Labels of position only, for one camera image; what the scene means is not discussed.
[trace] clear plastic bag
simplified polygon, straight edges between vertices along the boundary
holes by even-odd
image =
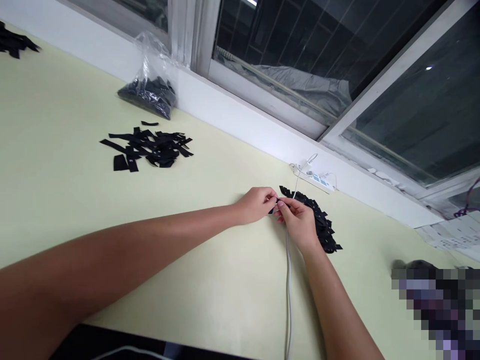
[[[143,65],[135,79],[117,94],[129,103],[170,120],[172,108],[177,103],[174,88],[178,63],[172,60],[166,46],[149,31],[138,35],[134,43],[141,51]]]

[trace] power strip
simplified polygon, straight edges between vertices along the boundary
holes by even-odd
[[[298,176],[300,172],[300,167],[293,164],[291,164],[290,167],[293,170],[295,176]],[[311,171],[307,171],[307,173],[302,172],[300,174],[300,179],[305,180],[306,182],[312,184],[320,190],[323,190],[327,194],[331,194],[335,191],[335,187],[331,183]]]

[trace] yellow table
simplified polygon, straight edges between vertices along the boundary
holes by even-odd
[[[41,53],[22,52],[21,60],[0,53],[0,267],[101,228],[229,204],[253,186],[293,189],[287,164],[181,111],[166,121],[138,109],[116,96],[124,85],[118,79],[34,41]],[[172,168],[142,159],[139,172],[114,172],[118,153],[99,141],[131,132],[141,120],[192,137],[195,155],[180,156]],[[413,312],[391,290],[390,263],[424,259],[452,267],[454,259],[340,192],[328,195],[302,180],[298,189],[333,222],[344,250],[330,259],[385,358],[435,359]],[[292,261],[291,358],[319,359],[320,326],[296,251]],[[286,271],[285,228],[265,217],[204,243],[87,322],[282,359]]]

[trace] white wire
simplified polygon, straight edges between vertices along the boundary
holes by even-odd
[[[297,195],[297,186],[299,185],[300,174],[304,170],[307,164],[311,163],[316,157],[317,153],[310,156],[310,158],[306,161],[306,163],[301,167],[300,171],[298,172],[298,176],[296,177],[295,182],[295,190],[293,191],[292,199],[295,199],[295,195]],[[290,297],[290,274],[292,272],[292,265],[290,263],[290,250],[289,250],[289,231],[285,229],[285,247],[286,247],[286,294],[287,294],[287,302],[288,302],[288,314],[287,314],[287,321],[288,321],[288,340],[286,345],[286,354],[285,360],[290,360],[290,345],[292,343],[292,301]]]
[[[103,359],[103,358],[107,358],[107,357],[109,357],[113,354],[119,353],[119,352],[124,351],[124,350],[130,350],[130,351],[132,351],[134,353],[137,353],[137,354],[150,355],[151,357],[157,358],[157,359],[160,359],[160,360],[172,360],[172,359],[169,359],[168,357],[157,354],[156,352],[139,349],[138,347],[129,346],[129,345],[122,346],[122,347],[119,347],[115,350],[106,352],[106,353],[104,353],[100,356],[97,356],[96,358],[93,358],[92,360],[100,360],[100,359]]]

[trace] window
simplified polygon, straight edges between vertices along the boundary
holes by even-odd
[[[478,167],[479,9],[453,25],[342,136],[426,187]]]
[[[480,176],[477,2],[212,0],[193,70],[451,218]]]
[[[442,4],[223,0],[213,59],[329,126]],[[301,124],[296,127],[302,131]],[[311,137],[325,129],[318,127]]]
[[[114,0],[116,3],[131,10],[145,20],[169,32],[168,0]]]
[[[123,36],[154,33],[168,48],[169,0],[60,0]]]

